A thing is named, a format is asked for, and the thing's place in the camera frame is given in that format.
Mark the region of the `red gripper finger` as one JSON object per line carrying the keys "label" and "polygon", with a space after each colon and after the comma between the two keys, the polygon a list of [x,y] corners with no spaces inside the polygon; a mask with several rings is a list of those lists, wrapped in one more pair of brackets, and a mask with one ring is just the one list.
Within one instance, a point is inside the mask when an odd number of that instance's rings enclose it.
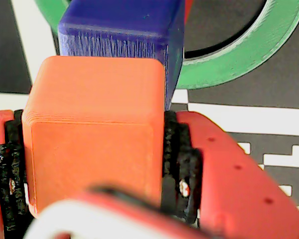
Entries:
{"label": "red gripper finger", "polygon": [[165,110],[0,111],[0,239],[197,239],[161,210]]}
{"label": "red gripper finger", "polygon": [[207,238],[299,239],[299,210],[236,141],[195,112],[164,114],[161,210]]}

